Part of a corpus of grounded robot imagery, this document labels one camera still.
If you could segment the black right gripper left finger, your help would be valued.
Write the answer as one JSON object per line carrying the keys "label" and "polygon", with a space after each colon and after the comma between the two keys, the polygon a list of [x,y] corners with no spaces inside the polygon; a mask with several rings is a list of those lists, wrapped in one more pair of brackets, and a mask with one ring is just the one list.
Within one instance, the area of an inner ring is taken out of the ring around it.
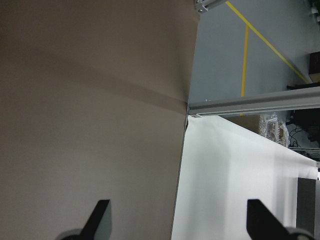
{"label": "black right gripper left finger", "polygon": [[80,240],[93,240],[110,203],[109,199],[99,200],[79,234]]}

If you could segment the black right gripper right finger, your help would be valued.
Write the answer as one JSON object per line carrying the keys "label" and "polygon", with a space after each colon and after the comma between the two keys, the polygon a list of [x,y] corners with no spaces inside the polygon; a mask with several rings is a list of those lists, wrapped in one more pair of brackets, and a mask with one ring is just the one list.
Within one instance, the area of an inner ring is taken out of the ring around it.
{"label": "black right gripper right finger", "polygon": [[252,240],[296,240],[259,199],[247,200],[246,230]]}

